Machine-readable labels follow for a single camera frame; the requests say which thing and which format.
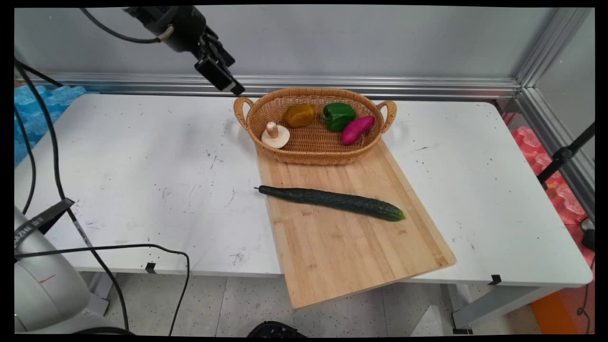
cucumber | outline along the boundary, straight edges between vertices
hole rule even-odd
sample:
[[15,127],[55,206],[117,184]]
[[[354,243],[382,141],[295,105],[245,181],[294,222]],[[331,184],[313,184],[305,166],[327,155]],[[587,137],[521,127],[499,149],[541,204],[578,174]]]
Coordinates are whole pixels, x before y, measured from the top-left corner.
[[278,197],[283,200],[315,204],[335,209],[341,209],[358,214],[364,214],[382,218],[387,221],[401,221],[405,219],[405,214],[396,206],[373,198],[337,194],[314,189],[302,189],[299,187],[272,187],[262,185],[258,191],[262,194]]

basket handle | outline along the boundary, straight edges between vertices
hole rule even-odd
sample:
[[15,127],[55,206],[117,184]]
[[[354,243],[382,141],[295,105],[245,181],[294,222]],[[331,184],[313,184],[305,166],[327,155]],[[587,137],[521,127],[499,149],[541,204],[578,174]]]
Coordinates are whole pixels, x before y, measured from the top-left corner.
[[384,106],[386,106],[387,113],[386,113],[386,122],[384,123],[384,126],[382,127],[382,130],[381,130],[382,133],[389,130],[389,127],[393,124],[393,120],[395,120],[395,116],[397,115],[397,105],[394,102],[384,101],[384,102],[376,105],[376,107],[378,107],[378,110],[381,110],[382,107],[384,107]]
[[247,97],[241,96],[234,101],[234,115],[236,115],[237,120],[241,123],[241,126],[249,131],[249,125],[247,121],[245,121],[245,117],[243,116],[243,102],[247,102],[249,107],[254,106],[254,102],[249,100]]

green bell pepper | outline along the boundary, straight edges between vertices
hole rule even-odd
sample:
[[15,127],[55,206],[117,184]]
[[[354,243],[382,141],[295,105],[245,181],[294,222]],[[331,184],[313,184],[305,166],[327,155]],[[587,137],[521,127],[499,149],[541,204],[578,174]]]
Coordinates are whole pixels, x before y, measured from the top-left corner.
[[323,108],[323,118],[327,129],[332,132],[340,132],[354,120],[353,107],[342,102],[329,103]]

cable cord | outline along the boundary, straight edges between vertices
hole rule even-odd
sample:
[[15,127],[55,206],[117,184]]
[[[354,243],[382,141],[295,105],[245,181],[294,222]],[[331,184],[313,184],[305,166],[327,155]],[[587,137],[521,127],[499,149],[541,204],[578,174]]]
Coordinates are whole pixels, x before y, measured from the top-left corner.
[[20,65],[21,65],[21,67],[22,67],[23,69],[25,69],[26,71],[29,71],[29,72],[33,73],[34,75],[36,75],[36,76],[40,77],[41,79],[43,79],[43,80],[45,80],[45,81],[49,82],[50,84],[52,84],[52,85],[56,86],[57,88],[59,88],[59,87],[63,86],[61,83],[59,83],[59,82],[55,81],[54,79],[52,79],[52,78],[48,77],[47,75],[43,74],[43,73],[42,73],[42,72],[40,72],[40,71],[38,71],[38,70],[36,70],[36,69],[34,69],[34,68],[30,67],[30,66],[27,66],[27,65],[25,65],[25,64],[23,64],[23,63],[21,63],[21,62],[19,62],[19,64],[20,64]]
[[116,327],[95,327],[90,329],[85,329],[77,332],[73,332],[73,335],[91,335],[94,333],[104,333],[104,334],[113,334],[113,335],[134,335],[134,333],[129,330],[116,328]]
[[132,38],[132,37],[128,37],[125,35],[121,35],[120,33],[110,29],[108,26],[105,26],[104,24],[100,23],[99,20],[95,19],[95,17],[92,16],[86,8],[80,7],[80,10],[82,11],[82,13],[84,13],[86,15],[87,18],[89,18],[89,20],[91,20],[93,22],[93,24],[97,25],[100,29],[104,30],[105,32],[108,32],[109,34],[113,35],[116,38],[130,41],[132,43],[140,43],[140,44],[151,44],[151,43],[160,43],[161,42],[161,39],[158,37],[153,38],[153,39],[138,39],[138,38]]
[[34,155],[32,154],[30,141],[27,139],[26,128],[23,126],[23,121],[21,121],[21,116],[19,115],[19,111],[17,111],[17,107],[14,104],[13,107],[15,108],[15,117],[17,118],[17,123],[19,124],[19,128],[21,129],[23,140],[26,142],[27,154],[30,156],[30,162],[32,165],[32,185],[30,185],[30,194],[27,196],[26,205],[23,206],[23,210],[21,211],[21,213],[25,215],[27,209],[30,207],[30,203],[32,202],[32,197],[34,196],[34,188],[36,188],[36,163],[34,162]]
[[[36,101],[38,101],[38,104],[44,114],[44,118],[46,120],[46,125],[49,127],[50,141],[51,141],[51,144],[53,147],[53,167],[54,167],[54,171],[55,171],[55,184],[57,185],[57,191],[59,192],[59,197],[62,200],[64,200],[66,198],[66,196],[63,193],[63,186],[61,185],[61,178],[59,176],[59,147],[57,145],[57,135],[55,134],[53,122],[50,119],[49,110],[46,108],[46,105],[44,104],[42,97],[40,97],[40,94],[34,87],[32,80],[29,78],[29,76],[27,76],[26,72],[23,70],[22,63],[20,61],[18,61],[16,57],[13,57],[13,58],[15,59],[15,68],[17,69],[19,74],[21,74],[21,77],[26,81],[27,86],[30,88],[32,94],[36,98]],[[70,216],[70,218],[72,219],[72,223],[74,224],[74,226],[80,233],[80,230],[81,230],[80,224],[78,223],[76,216],[72,212],[72,209],[68,209],[67,214]],[[93,256],[95,257],[95,259],[97,260],[99,265],[101,265],[101,267],[106,272],[106,274],[108,274],[110,280],[112,281],[112,284],[115,286],[116,292],[118,293],[118,297],[120,300],[120,305],[122,307],[122,315],[123,315],[123,320],[125,322],[125,329],[129,330],[129,319],[126,314],[126,304],[125,304],[125,298],[122,295],[122,290],[120,289],[120,286],[118,285],[118,282],[116,281],[116,278],[114,277],[112,272],[110,272],[109,268],[103,262],[102,258],[99,256],[99,254],[97,254],[97,252],[95,252],[95,250],[91,250],[91,254],[93,254]]]
[[55,250],[48,252],[37,252],[37,253],[25,253],[25,254],[15,254],[15,258],[24,258],[24,257],[36,257],[36,256],[50,256],[54,254],[63,254],[63,253],[74,253],[74,252],[83,252],[83,251],[101,251],[101,250],[120,250],[123,248],[142,248],[142,247],[153,247],[158,248],[162,251],[174,254],[181,254],[186,257],[186,282],[184,284],[184,289],[182,290],[182,294],[179,297],[178,307],[175,309],[175,314],[173,315],[173,321],[171,322],[171,329],[169,330],[169,336],[173,333],[173,326],[175,325],[175,319],[178,317],[179,307],[182,305],[182,299],[184,298],[184,293],[186,292],[186,288],[188,288],[188,280],[190,279],[190,257],[188,254],[182,251],[173,251],[163,246],[154,245],[152,243],[140,243],[135,245],[118,245],[118,246],[98,246],[98,247],[83,247],[83,248],[71,248],[68,250]]
[[[593,271],[594,265],[595,265],[595,256],[593,256],[593,260],[591,261],[591,267],[590,267],[591,271]],[[589,315],[585,311],[585,306],[587,306],[587,296],[588,295],[589,295],[589,284],[585,285],[585,299],[582,302],[582,307],[578,308],[578,310],[576,311],[577,316],[585,315],[585,317],[587,317],[587,332],[585,333],[585,335],[589,335],[589,329],[591,329],[591,318],[589,318]]]

purple sweet potato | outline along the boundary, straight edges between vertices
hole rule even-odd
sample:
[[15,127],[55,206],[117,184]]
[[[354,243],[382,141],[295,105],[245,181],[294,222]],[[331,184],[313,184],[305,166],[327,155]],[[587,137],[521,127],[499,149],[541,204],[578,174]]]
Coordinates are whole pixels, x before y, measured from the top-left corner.
[[361,133],[370,128],[373,123],[373,116],[364,116],[351,121],[350,124],[344,128],[344,131],[342,131],[342,143],[344,145],[354,143],[357,141],[357,138],[361,135]]

